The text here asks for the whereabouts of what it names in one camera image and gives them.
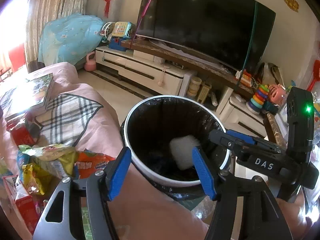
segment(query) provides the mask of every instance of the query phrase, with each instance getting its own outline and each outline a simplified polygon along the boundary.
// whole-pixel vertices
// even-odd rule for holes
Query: purple strap
[[[143,10],[143,12],[142,12],[142,14],[141,14],[141,18],[140,18],[140,20],[139,20],[139,22],[138,22],[138,25],[137,25],[137,28],[136,28],[136,30],[135,30],[135,32],[134,32],[134,36],[133,36],[132,39],[131,39],[130,49],[132,48],[133,41],[134,41],[134,39],[135,39],[135,37],[136,37],[136,35],[137,35],[137,30],[138,30],[138,28],[140,27],[140,24],[141,24],[141,22],[142,22],[142,19],[144,18],[145,14],[146,14],[146,12],[147,12],[147,10],[148,10],[148,7],[149,7],[149,5],[150,5],[150,3],[151,3],[151,1],[152,1],[152,0],[149,0],[149,1],[148,1],[146,7],[144,8],[144,10]]]

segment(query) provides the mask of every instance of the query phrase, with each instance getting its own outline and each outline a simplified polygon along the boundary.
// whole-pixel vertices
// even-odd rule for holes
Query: tv screen
[[[140,13],[148,0],[142,0]],[[207,54],[240,70],[255,12],[255,0],[152,0],[138,35],[167,41]],[[275,12],[257,3],[252,48],[246,69],[254,72],[272,30]]]

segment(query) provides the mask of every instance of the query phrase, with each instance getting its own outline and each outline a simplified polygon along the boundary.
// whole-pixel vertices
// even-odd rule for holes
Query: blue gripper pad
[[[237,138],[239,138],[241,140],[244,140],[246,143],[255,144],[255,141],[249,135],[246,135],[246,134],[243,134],[243,133],[240,133],[240,132],[236,132],[236,131],[233,131],[233,130],[228,130],[226,132],[226,134],[231,135],[233,137],[237,137]]]
[[[204,193],[213,200],[217,195],[214,188],[214,180],[197,147],[192,149],[192,161],[198,173]]]
[[[112,201],[120,193],[120,189],[124,182],[124,178],[127,174],[127,171],[131,163],[130,149],[128,147],[125,147],[124,150],[125,150],[124,154],[122,156],[119,156],[121,160],[119,161],[118,166],[116,167],[116,170],[110,181],[110,189],[108,192],[108,197],[110,201]]]

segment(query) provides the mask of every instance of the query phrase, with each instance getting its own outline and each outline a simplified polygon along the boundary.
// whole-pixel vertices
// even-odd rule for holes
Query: gray sponge
[[[192,149],[200,145],[200,142],[193,135],[174,138],[169,145],[171,154],[181,171],[193,166]]]

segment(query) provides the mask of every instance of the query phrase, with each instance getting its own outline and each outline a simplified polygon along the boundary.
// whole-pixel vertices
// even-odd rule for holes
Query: orange snack bag
[[[103,154],[103,153],[92,153],[92,152],[78,152],[79,158],[76,162],[79,179],[89,177],[96,170],[103,170],[109,161],[115,160],[115,158]]]

